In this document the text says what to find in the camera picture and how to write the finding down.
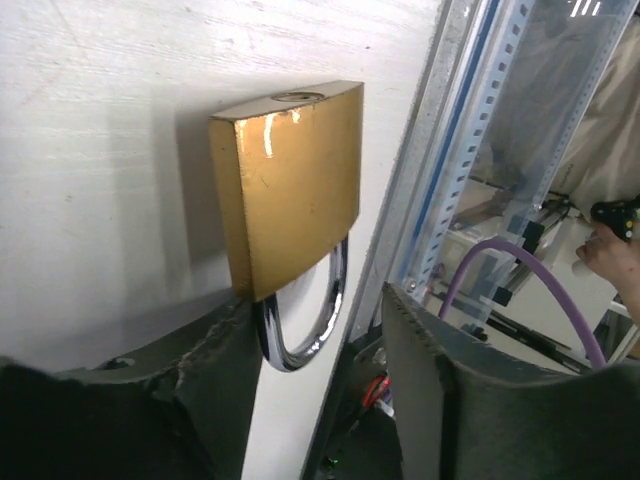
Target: person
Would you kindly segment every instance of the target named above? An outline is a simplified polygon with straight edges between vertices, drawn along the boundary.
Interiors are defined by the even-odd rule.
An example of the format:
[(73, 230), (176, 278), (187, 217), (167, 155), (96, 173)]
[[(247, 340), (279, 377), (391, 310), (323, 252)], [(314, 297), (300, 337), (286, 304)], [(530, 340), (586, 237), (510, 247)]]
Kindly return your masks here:
[(602, 223), (594, 222), (593, 227), (595, 235), (576, 254), (616, 288), (632, 320), (640, 325), (640, 241), (625, 242)]

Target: padlock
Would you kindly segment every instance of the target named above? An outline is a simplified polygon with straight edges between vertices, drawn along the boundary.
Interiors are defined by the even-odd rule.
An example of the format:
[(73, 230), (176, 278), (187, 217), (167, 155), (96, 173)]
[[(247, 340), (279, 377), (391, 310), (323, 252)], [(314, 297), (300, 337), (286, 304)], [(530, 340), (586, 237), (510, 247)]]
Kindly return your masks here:
[[(322, 348), (342, 304), (348, 233), (359, 213), (364, 86), (337, 81), (215, 114), (211, 155), (231, 280), (253, 302), (265, 358), (281, 371)], [(276, 292), (331, 254), (312, 333), (285, 348)]]

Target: purple cable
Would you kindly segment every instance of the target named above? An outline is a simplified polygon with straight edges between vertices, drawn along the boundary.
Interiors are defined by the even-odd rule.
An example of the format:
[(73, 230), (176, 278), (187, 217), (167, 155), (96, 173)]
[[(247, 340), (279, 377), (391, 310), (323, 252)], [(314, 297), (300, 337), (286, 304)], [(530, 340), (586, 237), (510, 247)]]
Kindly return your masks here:
[(451, 280), (451, 285), (449, 286), (447, 296), (445, 297), (444, 302), (440, 307), (440, 312), (438, 313), (440, 319), (443, 320), (447, 312), (449, 311), (449, 307), (451, 307), (453, 298), (456, 296), (456, 293), (458, 293), (460, 284), (462, 283), (462, 280), (464, 279), (467, 270), (469, 269), (469, 265), (471, 265), (473, 259), (482, 250), (486, 250), (488, 248), (508, 252), (519, 259), (527, 267), (529, 267), (531, 271), (535, 273), (540, 280), (542, 280), (542, 282), (549, 289), (549, 291), (552, 293), (564, 312), (569, 317), (569, 320), (571, 321), (573, 328), (578, 334), (582, 345), (584, 345), (584, 349), (587, 352), (593, 369), (595, 370), (606, 366), (607, 362), (604, 359), (604, 355), (602, 354), (602, 350), (600, 350), (598, 342), (596, 341), (596, 337), (593, 336), (593, 332), (582, 316), (582, 313), (580, 313), (580, 310), (578, 310), (578, 307), (573, 302), (567, 291), (562, 287), (562, 285), (560, 285), (560, 282), (558, 282), (556, 277), (554, 277), (551, 272), (547, 270), (545, 266), (542, 265), (542, 263), (529, 252), (505, 240), (500, 240), (499, 238), (491, 238), (489, 240), (483, 240), (482, 242), (479, 242), (478, 244), (471, 247), (469, 252), (462, 259), (462, 262), (460, 262), (460, 265), (458, 266), (458, 269), (456, 270), (456, 273)]

